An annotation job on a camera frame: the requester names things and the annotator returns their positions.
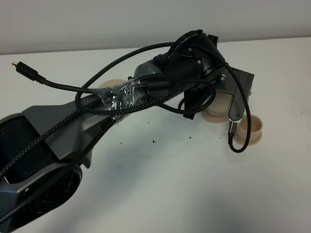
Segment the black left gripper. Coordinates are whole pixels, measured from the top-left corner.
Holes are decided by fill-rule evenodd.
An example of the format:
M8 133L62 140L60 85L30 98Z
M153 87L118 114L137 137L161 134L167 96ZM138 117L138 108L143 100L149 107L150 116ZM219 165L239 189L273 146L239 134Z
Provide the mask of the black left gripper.
M213 41L218 37L206 35L202 30L190 31L175 42L168 43L167 73L179 79L180 87L176 94L190 89L200 94L212 95L216 91L216 77L224 69L224 58ZM198 79L209 82L213 88L202 83L185 83L185 80Z

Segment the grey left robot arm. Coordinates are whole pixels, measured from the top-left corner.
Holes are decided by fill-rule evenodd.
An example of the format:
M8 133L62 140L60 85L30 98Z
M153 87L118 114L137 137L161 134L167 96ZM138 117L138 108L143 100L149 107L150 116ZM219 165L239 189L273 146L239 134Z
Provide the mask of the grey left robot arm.
M76 92L73 102L32 106L0 122L0 230L10 233L65 203L77 190L81 166L90 167L92 149L129 114L184 93L193 117L216 95L223 58L218 37L191 31L168 43L169 50L138 66L120 84L92 89L52 83L24 63L16 71L49 87Z

